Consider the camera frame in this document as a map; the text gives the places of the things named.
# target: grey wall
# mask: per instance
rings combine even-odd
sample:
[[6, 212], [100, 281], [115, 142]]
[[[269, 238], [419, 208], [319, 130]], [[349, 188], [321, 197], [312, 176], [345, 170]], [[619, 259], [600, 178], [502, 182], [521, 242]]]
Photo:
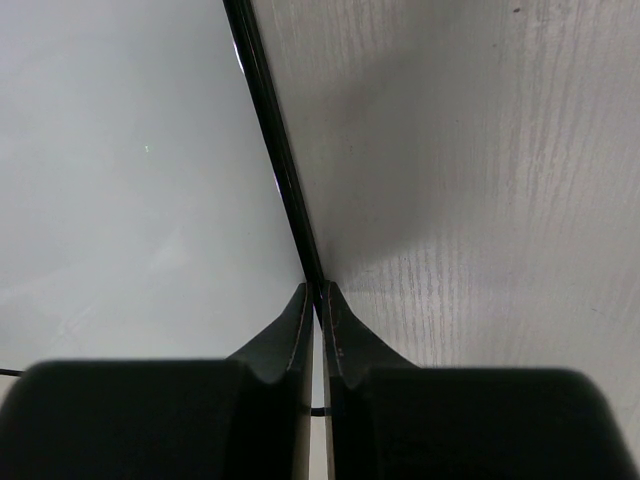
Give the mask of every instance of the grey wall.
[[0, 367], [219, 357], [302, 270], [222, 2], [0, 5]]
[[327, 275], [423, 365], [557, 365], [640, 458], [640, 4], [255, 2]]

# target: black edge trim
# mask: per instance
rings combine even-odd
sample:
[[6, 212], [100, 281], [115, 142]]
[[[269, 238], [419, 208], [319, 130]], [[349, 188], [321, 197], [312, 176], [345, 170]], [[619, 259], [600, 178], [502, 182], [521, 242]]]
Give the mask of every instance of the black edge trim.
[[280, 188], [302, 269], [307, 282], [312, 284], [314, 306], [318, 320], [322, 322], [321, 289], [324, 284], [324, 274], [267, 57], [262, 46], [258, 22], [250, 0], [224, 0], [224, 6]]

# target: white surface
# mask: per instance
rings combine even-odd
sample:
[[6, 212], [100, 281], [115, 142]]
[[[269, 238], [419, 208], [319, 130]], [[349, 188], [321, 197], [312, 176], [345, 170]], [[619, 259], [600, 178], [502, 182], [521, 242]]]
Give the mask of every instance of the white surface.
[[586, 372], [640, 459], [640, 3], [255, 5], [355, 313], [423, 365]]
[[0, 366], [217, 357], [303, 280], [222, 2], [0, 6]]

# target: white wood-grain panel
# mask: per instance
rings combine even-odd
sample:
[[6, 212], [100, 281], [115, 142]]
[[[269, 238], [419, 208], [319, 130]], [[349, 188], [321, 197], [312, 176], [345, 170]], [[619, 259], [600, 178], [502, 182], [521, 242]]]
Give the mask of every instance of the white wood-grain panel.
[[255, 5], [355, 312], [422, 365], [586, 372], [640, 458], [640, 4]]

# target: dark foreground object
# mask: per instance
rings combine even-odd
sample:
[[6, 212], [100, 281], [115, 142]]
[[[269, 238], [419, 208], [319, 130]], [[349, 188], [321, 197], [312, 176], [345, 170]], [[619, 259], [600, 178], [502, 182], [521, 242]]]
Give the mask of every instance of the dark foreground object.
[[[312, 291], [227, 360], [30, 369], [0, 411], [0, 479], [307, 478]], [[331, 478], [637, 478], [584, 376], [420, 369], [335, 283], [323, 302]]]
[[313, 298], [227, 360], [51, 362], [0, 411], [0, 479], [307, 478]]

